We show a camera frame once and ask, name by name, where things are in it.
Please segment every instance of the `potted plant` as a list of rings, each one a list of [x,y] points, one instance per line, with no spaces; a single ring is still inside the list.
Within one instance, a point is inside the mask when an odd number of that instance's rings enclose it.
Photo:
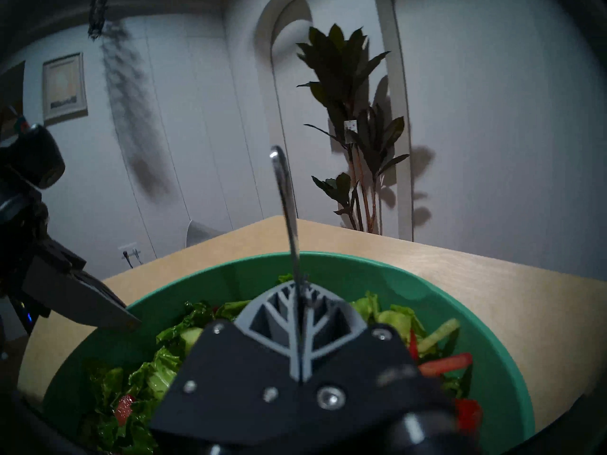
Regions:
[[[336,210],[336,214],[347,214],[353,229],[365,231],[358,195],[358,185],[360,185],[367,231],[373,232],[377,221],[376,196],[379,177],[388,168],[409,156],[402,155],[388,159],[390,148],[394,146],[404,130],[402,117],[384,125],[386,123],[384,113],[378,105],[371,108],[367,102],[367,107],[362,109],[356,107],[357,92],[389,52],[380,53],[366,61],[363,56],[367,36],[362,33],[362,29],[355,30],[346,40],[337,24],[333,25],[328,35],[324,35],[315,27],[310,27],[308,39],[309,44],[297,44],[302,51],[297,56],[314,70],[318,81],[310,81],[299,86],[309,87],[316,100],[326,108],[335,134],[332,135],[311,124],[305,125],[320,130],[344,148],[353,175],[351,177],[347,173],[341,173],[335,179],[325,181],[320,181],[314,176],[312,179],[329,197],[341,204],[342,208]],[[356,131],[347,129],[345,127],[347,121],[356,121],[358,129]],[[370,185],[372,212],[369,210],[366,195],[367,180],[364,178],[363,161],[372,175]],[[358,222],[354,220],[354,209]]]

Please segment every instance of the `salad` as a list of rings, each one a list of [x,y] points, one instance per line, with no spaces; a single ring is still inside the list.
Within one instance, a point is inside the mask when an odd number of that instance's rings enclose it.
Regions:
[[[277,283],[292,279],[291,274],[281,275]],[[112,368],[94,360],[87,362],[85,372],[90,379],[95,408],[81,419],[78,442],[108,453],[160,453],[147,428],[156,406],[204,327],[215,319],[235,320],[249,302],[233,301],[215,308],[204,301],[187,302],[181,322],[156,336],[160,348],[154,358],[130,374],[121,367]],[[367,292],[351,304],[369,325],[385,323],[396,329],[421,373],[440,378],[443,390],[455,399],[460,430],[476,434],[482,410],[474,400],[465,399],[472,378],[472,356],[468,352],[453,355],[460,323],[456,319],[448,320],[428,334],[411,308],[391,305],[383,311],[377,294]],[[441,347],[439,343],[443,340],[446,342]],[[461,376],[448,374],[463,369]]]

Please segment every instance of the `tomato piece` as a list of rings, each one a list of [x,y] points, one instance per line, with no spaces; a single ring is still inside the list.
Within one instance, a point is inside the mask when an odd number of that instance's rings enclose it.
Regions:
[[[453,370],[460,370],[472,364],[472,354],[452,355],[444,359],[431,360],[419,366],[419,371],[424,377],[438,377],[439,375]]]
[[[417,363],[417,361],[419,359],[419,353],[417,350],[417,336],[415,336],[415,331],[413,330],[413,328],[411,328],[410,333],[411,333],[411,335],[410,335],[411,344],[409,344],[409,353],[411,353],[411,357],[413,357],[413,361]]]
[[[460,432],[477,437],[483,422],[483,409],[475,400],[456,399],[455,407],[458,412],[458,428]]]
[[[130,405],[134,401],[135,401],[135,398],[133,398],[130,394],[125,394],[118,401],[118,405],[116,406],[116,409],[114,410],[114,416],[116,416],[116,419],[118,419],[119,426],[124,426],[124,424],[126,424],[126,420],[133,412],[133,410],[130,408]]]

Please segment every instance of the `picture frame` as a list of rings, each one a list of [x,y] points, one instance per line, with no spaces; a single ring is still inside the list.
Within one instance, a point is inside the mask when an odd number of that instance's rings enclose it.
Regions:
[[[82,53],[42,65],[42,104],[45,123],[88,114]]]

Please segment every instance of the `plant stem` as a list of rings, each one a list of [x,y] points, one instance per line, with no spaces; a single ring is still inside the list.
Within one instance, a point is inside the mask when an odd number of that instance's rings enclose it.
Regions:
[[[356,204],[356,214],[358,216],[358,225],[359,225],[358,230],[364,231],[362,228],[361,201],[358,200],[358,184],[354,185],[354,191],[352,191],[352,195],[354,196],[354,203]]]
[[[374,179],[373,180],[373,216],[371,218],[371,228],[369,229],[370,233],[373,233],[373,231],[375,230],[375,218],[376,218],[376,207],[375,207],[375,198],[377,197],[377,181]]]
[[[352,154],[352,147],[351,145],[348,145],[348,159],[350,160],[350,166],[352,168],[352,176],[353,176],[353,180],[354,180],[354,192],[353,195],[355,196],[354,201],[356,202],[356,214],[358,216],[358,230],[360,231],[364,231],[363,229],[363,225],[362,225],[362,215],[361,215],[361,203],[358,199],[358,188],[357,188],[357,183],[356,183],[356,170],[354,169],[354,156]]]
[[[348,218],[350,219],[350,223],[352,224],[352,230],[356,229],[356,223],[354,222],[354,217],[352,216],[352,212],[348,213]]]
[[[373,226],[371,225],[371,215],[369,215],[369,203],[367,201],[367,191],[365,190],[365,175],[362,170],[361,163],[361,152],[358,147],[356,147],[356,154],[358,155],[358,169],[361,171],[361,191],[362,191],[362,201],[365,203],[365,215],[367,216],[367,231],[371,233],[373,231]]]

